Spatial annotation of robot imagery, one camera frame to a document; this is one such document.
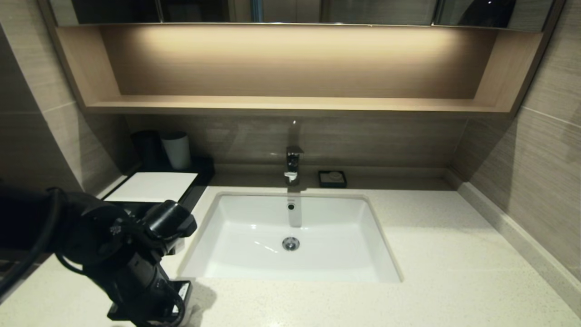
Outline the grey plastic cup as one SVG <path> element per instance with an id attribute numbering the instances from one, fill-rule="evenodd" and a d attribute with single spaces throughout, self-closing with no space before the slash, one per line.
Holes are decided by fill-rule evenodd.
<path id="1" fill-rule="evenodd" d="M 170 165 L 174 170 L 191 167 L 189 138 L 185 132 L 161 132 L 160 138 Z"/>

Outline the black amenity drawer box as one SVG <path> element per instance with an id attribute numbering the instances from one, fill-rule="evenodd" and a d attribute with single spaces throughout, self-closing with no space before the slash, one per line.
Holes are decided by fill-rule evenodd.
<path id="1" fill-rule="evenodd" d="M 185 171 L 174 170 L 169 165 L 139 168 L 120 177 L 98 198 L 137 218 L 168 199 L 192 211 L 214 174 L 212 158 L 196 157 L 193 166 Z"/>

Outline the black cup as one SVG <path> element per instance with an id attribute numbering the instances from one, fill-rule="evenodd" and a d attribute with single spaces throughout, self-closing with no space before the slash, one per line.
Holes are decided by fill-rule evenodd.
<path id="1" fill-rule="evenodd" d="M 157 131 L 142 130 L 132 133 L 130 138 L 143 169 L 160 169 L 162 167 L 162 144 Z"/>

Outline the white sink basin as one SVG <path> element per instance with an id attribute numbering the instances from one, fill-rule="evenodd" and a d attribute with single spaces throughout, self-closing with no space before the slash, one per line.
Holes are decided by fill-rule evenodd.
<path id="1" fill-rule="evenodd" d="M 286 237 L 300 241 L 285 251 Z M 219 194 L 210 205 L 181 277 L 401 283 L 403 278 L 364 198 Z"/>

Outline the chrome faucet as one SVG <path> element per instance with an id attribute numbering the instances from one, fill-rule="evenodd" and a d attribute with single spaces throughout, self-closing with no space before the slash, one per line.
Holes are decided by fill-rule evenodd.
<path id="1" fill-rule="evenodd" d="M 288 186 L 299 184 L 299 163 L 304 153 L 301 148 L 300 140 L 301 123 L 299 119 L 292 119 L 288 128 L 288 142 L 285 149 L 285 182 Z"/>

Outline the black soap dish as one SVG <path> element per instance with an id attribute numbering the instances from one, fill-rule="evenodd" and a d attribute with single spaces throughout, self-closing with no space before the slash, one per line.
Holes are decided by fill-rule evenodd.
<path id="1" fill-rule="evenodd" d="M 334 181 L 328 177 L 328 173 L 331 171 L 339 171 L 343 174 L 343 180 Z M 347 188 L 347 178 L 343 171 L 340 170 L 319 170 L 318 180 L 320 188 Z"/>

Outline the mirror cabinet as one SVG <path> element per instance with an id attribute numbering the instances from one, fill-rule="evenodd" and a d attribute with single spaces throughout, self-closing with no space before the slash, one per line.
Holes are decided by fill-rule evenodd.
<path id="1" fill-rule="evenodd" d="M 56 24 L 462 25 L 541 31 L 554 0 L 46 0 Z"/>

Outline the wooden wall shelf niche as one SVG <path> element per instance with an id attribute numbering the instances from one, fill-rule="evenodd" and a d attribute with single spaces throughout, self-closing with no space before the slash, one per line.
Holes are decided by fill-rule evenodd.
<path id="1" fill-rule="evenodd" d="M 98 114 L 513 117 L 550 37 L 403 25 L 48 25 Z"/>

